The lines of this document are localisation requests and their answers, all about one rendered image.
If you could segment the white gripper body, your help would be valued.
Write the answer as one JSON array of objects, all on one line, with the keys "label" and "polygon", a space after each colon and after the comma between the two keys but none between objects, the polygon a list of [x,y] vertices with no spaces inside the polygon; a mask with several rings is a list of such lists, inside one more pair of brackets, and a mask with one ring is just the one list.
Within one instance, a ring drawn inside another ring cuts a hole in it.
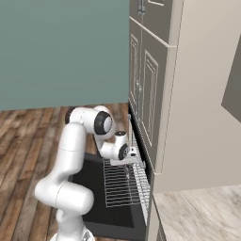
[{"label": "white gripper body", "polygon": [[132,165],[134,163],[139,163],[140,159],[137,156],[128,156],[122,160],[110,160],[111,166],[124,166],[124,165]]}]

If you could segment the narrow short taupe cupboard door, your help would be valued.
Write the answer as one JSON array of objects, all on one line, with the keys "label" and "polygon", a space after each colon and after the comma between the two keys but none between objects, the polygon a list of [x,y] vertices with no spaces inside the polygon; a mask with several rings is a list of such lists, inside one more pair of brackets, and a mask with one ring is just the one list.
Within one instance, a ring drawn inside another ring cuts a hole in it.
[{"label": "narrow short taupe cupboard door", "polygon": [[142,26],[142,14],[137,12],[137,0],[130,0],[129,2],[129,17],[132,22]]}]

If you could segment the dark taupe wall cupboard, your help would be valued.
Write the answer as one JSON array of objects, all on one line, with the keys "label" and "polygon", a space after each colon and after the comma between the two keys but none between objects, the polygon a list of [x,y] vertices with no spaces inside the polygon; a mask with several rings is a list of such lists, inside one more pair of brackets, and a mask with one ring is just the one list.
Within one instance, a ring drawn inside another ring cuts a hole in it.
[{"label": "dark taupe wall cupboard", "polygon": [[241,36],[239,37],[221,105],[241,122]]}]

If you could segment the beige cupboard housing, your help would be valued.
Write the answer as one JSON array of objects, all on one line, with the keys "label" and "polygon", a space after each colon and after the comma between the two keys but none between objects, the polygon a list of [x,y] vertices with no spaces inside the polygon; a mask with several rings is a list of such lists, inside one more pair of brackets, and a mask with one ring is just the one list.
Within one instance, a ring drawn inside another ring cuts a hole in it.
[{"label": "beige cupboard housing", "polygon": [[241,0],[184,0],[154,199],[167,241],[241,241],[241,121],[223,106]]}]

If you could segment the wide tall taupe cupboard door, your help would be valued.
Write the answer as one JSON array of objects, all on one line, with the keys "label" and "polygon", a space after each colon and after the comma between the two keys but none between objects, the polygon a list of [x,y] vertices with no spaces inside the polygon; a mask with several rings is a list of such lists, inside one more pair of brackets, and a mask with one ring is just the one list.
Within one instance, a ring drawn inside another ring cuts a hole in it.
[{"label": "wide tall taupe cupboard door", "polygon": [[167,46],[146,30],[142,32],[139,125],[153,168],[156,164],[168,53]]}]

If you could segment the black built-in oven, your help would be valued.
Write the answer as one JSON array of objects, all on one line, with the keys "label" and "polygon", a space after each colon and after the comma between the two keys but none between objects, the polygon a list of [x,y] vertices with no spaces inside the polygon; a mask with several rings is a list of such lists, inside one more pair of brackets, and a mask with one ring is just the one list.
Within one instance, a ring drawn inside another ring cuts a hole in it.
[{"label": "black built-in oven", "polygon": [[138,150],[140,153],[140,158],[141,161],[144,162],[145,164],[145,176],[148,182],[148,188],[149,188],[149,200],[148,200],[148,207],[147,207],[147,228],[146,228],[146,239],[148,238],[148,234],[149,234],[149,229],[150,229],[150,216],[151,216],[151,209],[152,209],[152,198],[153,198],[153,194],[152,194],[152,166],[149,162],[148,159],[148,155],[147,152],[145,150],[145,146],[144,146],[144,142],[141,136],[141,133],[139,132],[139,128],[137,125],[137,120],[132,108],[132,105],[130,103],[130,101],[128,102],[128,114],[130,115],[130,122],[132,125],[132,129],[133,129],[133,133],[137,142],[137,146],[138,146]]}]

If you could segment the wide short taupe cupboard door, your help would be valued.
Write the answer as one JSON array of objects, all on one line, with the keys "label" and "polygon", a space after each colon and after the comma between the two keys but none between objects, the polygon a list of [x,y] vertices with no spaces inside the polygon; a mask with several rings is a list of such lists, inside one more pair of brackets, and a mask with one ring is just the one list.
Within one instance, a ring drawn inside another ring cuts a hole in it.
[{"label": "wide short taupe cupboard door", "polygon": [[169,42],[173,0],[144,0],[143,23],[151,32]]}]

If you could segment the narrow tall taupe cupboard door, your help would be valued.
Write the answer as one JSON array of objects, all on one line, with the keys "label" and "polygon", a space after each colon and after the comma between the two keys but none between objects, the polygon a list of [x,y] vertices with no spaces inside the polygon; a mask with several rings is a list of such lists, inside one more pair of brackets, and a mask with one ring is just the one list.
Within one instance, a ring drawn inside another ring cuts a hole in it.
[{"label": "narrow tall taupe cupboard door", "polygon": [[136,96],[136,80],[140,79],[141,59],[141,27],[129,21],[129,97],[134,111],[138,108],[138,95]]}]

